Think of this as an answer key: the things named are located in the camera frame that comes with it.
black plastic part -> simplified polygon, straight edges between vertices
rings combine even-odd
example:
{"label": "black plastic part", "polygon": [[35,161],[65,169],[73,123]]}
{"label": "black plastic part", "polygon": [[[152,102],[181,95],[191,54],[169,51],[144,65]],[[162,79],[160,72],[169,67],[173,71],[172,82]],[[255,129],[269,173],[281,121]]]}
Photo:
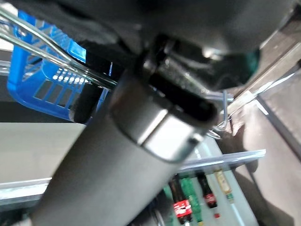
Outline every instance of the black plastic part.
{"label": "black plastic part", "polygon": [[94,112],[103,88],[85,83],[84,88],[69,111],[69,118],[76,123],[85,124]]}
{"label": "black plastic part", "polygon": [[157,74],[151,76],[150,84],[164,93],[169,101],[199,121],[211,121],[216,116],[214,104],[181,89]]}

metal wire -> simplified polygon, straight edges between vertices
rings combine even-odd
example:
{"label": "metal wire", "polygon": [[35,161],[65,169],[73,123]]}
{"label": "metal wire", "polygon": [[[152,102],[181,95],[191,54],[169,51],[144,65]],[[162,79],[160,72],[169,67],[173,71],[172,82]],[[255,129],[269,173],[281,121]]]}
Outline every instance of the metal wire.
{"label": "metal wire", "polygon": [[101,87],[104,87],[108,90],[114,89],[117,85],[117,82],[112,80],[110,77],[106,76],[104,73],[95,72],[86,66],[80,64],[76,60],[74,60],[65,50],[63,50],[52,38],[50,38],[45,33],[41,32],[38,28],[31,25],[30,23],[18,18],[12,13],[6,11],[4,8],[0,7],[0,16],[4,19],[7,19],[13,25],[17,25],[21,27],[24,31],[36,36],[41,39],[44,43],[46,43],[52,50],[58,53],[64,60],[61,60],[54,55],[39,49],[36,46],[33,46],[14,35],[9,34],[9,29],[0,30],[0,38],[17,45],[26,51],[31,52],[32,54],[39,56],[47,61],[54,63],[55,65],[65,68],[73,73],[83,76],[88,81],[93,82]]}

metal bar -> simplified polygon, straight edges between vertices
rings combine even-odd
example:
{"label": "metal bar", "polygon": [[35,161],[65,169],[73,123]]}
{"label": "metal bar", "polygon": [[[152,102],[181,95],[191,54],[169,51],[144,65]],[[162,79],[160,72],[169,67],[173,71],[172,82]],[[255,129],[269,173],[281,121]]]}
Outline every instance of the metal bar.
{"label": "metal bar", "polygon": [[30,23],[7,12],[4,8],[1,8],[1,7],[0,7],[0,16],[7,19],[10,23],[16,24],[16,25],[22,27],[27,32],[29,32],[32,35],[36,36],[37,38],[41,39],[50,48],[52,48],[55,52],[57,52],[60,56],[62,56],[66,60],[66,62],[64,62],[63,60],[61,60],[55,56],[52,56],[51,54],[49,54],[35,46],[32,46],[32,45],[16,38],[13,35],[8,34],[9,31],[5,31],[4,29],[1,30],[1,38],[2,39],[6,40],[12,44],[18,45],[21,48],[24,48],[25,50],[27,50],[37,56],[40,56],[41,58],[44,58],[60,67],[66,68],[74,73],[77,73],[78,75],[85,77],[87,80],[89,80],[99,86],[102,86],[108,90],[112,90],[117,85],[117,82],[112,80],[108,76],[94,72],[93,70],[90,70],[86,66],[75,61],[53,39],[51,39],[48,35],[41,32],[38,28],[34,27]]}
{"label": "metal bar", "polygon": [[186,161],[178,170],[179,173],[195,170],[215,170],[216,168],[229,168],[240,166],[248,162],[264,157],[266,150],[248,151],[223,154],[221,156],[204,158],[200,160]]}
{"label": "metal bar", "polygon": [[36,36],[37,38],[40,38],[43,42],[45,42],[54,51],[56,51],[61,56],[63,56],[66,60],[68,61],[73,60],[72,57],[70,57],[70,55],[65,50],[63,50],[52,38],[50,38],[45,33],[41,32],[38,28],[36,28],[32,24],[18,18],[17,16],[8,12],[6,9],[2,7],[0,7],[0,16],[7,19],[12,24],[16,24],[19,27],[22,27],[24,30]]}
{"label": "metal bar", "polygon": [[50,61],[59,67],[65,68],[75,74],[79,74],[79,75],[83,76],[84,78],[86,78],[87,80],[89,80],[99,86],[105,87],[108,90],[112,90],[117,84],[116,81],[110,79],[107,76],[94,75],[88,68],[82,69],[82,68],[77,68],[76,65],[69,65],[65,61],[47,53],[46,51],[41,50],[40,48],[33,46],[23,40],[20,40],[11,34],[5,34],[4,32],[1,32],[1,31],[0,31],[0,38],[4,39],[14,45],[17,45],[38,57],[41,57],[47,61]]}
{"label": "metal bar", "polygon": [[214,126],[213,129],[216,130],[216,131],[224,131],[227,127],[227,124],[228,124],[228,101],[227,101],[227,91],[224,90],[223,91],[223,99],[222,99],[222,103],[223,103],[223,121],[218,124],[217,126]]}

gray floor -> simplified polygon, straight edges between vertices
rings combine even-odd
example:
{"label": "gray floor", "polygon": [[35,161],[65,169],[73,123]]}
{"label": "gray floor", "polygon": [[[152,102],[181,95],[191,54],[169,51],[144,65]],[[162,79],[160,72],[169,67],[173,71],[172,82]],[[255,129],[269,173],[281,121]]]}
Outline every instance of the gray floor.
{"label": "gray floor", "polygon": [[0,183],[52,176],[84,126],[0,123]]}

coca-cola bottle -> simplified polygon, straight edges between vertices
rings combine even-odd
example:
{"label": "coca-cola bottle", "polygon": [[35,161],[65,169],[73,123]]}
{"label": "coca-cola bottle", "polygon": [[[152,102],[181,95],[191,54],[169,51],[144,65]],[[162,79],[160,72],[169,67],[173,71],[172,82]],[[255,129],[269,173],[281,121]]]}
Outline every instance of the coca-cola bottle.
{"label": "coca-cola bottle", "polygon": [[191,221],[191,206],[186,199],[181,188],[181,183],[178,175],[175,175],[168,183],[174,200],[174,212],[181,225],[186,225]]}
{"label": "coca-cola bottle", "polygon": [[219,218],[220,214],[217,212],[217,201],[216,198],[208,184],[206,175],[201,172],[197,173],[198,182],[201,185],[202,191],[203,191],[203,197],[207,203],[207,206],[214,211],[214,217]]}

